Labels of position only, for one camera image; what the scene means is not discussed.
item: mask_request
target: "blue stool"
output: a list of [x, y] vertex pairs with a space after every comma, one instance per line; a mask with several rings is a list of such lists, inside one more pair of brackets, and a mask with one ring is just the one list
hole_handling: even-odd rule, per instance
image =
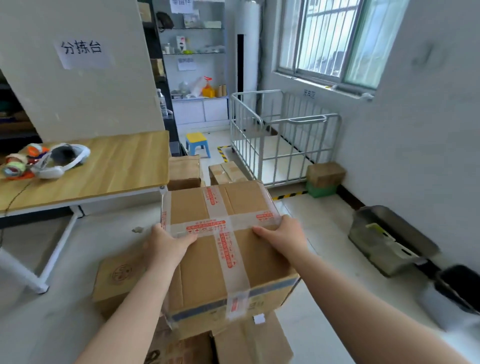
[[190, 155], [195, 155], [195, 149], [200, 146], [202, 149], [205, 148], [208, 157], [210, 158], [210, 150], [208, 149], [207, 138], [204, 137], [202, 133], [188, 133], [185, 141], [187, 150], [190, 149]]

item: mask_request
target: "hand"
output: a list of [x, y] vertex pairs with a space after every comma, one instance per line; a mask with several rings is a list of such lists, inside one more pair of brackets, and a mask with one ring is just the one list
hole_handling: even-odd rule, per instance
[[266, 239], [290, 262], [299, 251], [308, 251], [307, 239], [300, 222], [289, 215], [282, 216], [282, 222], [277, 230], [268, 230], [261, 226], [254, 226], [253, 232]]
[[145, 242], [145, 255], [147, 258], [147, 268], [151, 269], [158, 265], [171, 265], [175, 269], [187, 248], [197, 240], [197, 235], [188, 234], [178, 239], [172, 238], [158, 223], [152, 226], [152, 233]]

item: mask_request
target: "tall white cylinder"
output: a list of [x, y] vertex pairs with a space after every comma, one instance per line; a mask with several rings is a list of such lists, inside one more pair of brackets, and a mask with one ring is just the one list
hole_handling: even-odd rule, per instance
[[[236, 18], [237, 33], [237, 91], [256, 91], [258, 77], [258, 51], [260, 45], [260, 5], [255, 1], [239, 1]], [[243, 47], [238, 44], [243, 35]], [[243, 67], [239, 62], [239, 50], [243, 49]]]

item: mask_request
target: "window frame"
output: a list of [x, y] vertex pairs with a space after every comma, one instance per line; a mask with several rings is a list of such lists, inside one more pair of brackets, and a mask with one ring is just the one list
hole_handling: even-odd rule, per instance
[[293, 67], [292, 69], [288, 69], [280, 66], [282, 39], [283, 39], [283, 32], [284, 32], [283, 22], [285, 19], [286, 1], [287, 0], [281, 1], [282, 11], [281, 11], [281, 17], [280, 17], [280, 31], [279, 31], [278, 47], [277, 47], [277, 55], [276, 55], [277, 56], [276, 72], [286, 76], [290, 76], [292, 79], [306, 80], [306, 81], [310, 81], [323, 86], [336, 85], [336, 89], [339, 91], [345, 91], [345, 92], [360, 94], [360, 95], [367, 92], [374, 95], [376, 88], [370, 88], [363, 85], [356, 85], [356, 84], [345, 81], [347, 69], [350, 65], [350, 62], [352, 61], [351, 55], [355, 46], [355, 42], [358, 40], [360, 36], [359, 34], [360, 24], [363, 21], [363, 18], [366, 16], [364, 11], [365, 9], [364, 5], [367, 0], [359, 0], [357, 13], [355, 14], [355, 19], [353, 20], [353, 24], [352, 24], [351, 36], [350, 36], [350, 39], [348, 40], [347, 47], [345, 49], [345, 60], [342, 64], [338, 77], [329, 76], [329, 75], [321, 74], [318, 72], [301, 70], [298, 67], [298, 63], [299, 63], [298, 58], [299, 58], [300, 47], [301, 47], [300, 40], [303, 38], [303, 34], [305, 31], [306, 14], [307, 14], [309, 0], [300, 0], [301, 1], [300, 20], [299, 20], [299, 26], [297, 28], [297, 34], [295, 38], [295, 50], [294, 50], [295, 53], [293, 56]]

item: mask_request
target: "water bottle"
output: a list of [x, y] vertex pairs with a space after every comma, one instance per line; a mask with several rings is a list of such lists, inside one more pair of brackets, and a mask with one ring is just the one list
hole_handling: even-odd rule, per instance
[[167, 103], [165, 102], [165, 97], [162, 95], [162, 90], [159, 88], [156, 89], [156, 94], [160, 99], [160, 110], [162, 111], [162, 117], [168, 119]]

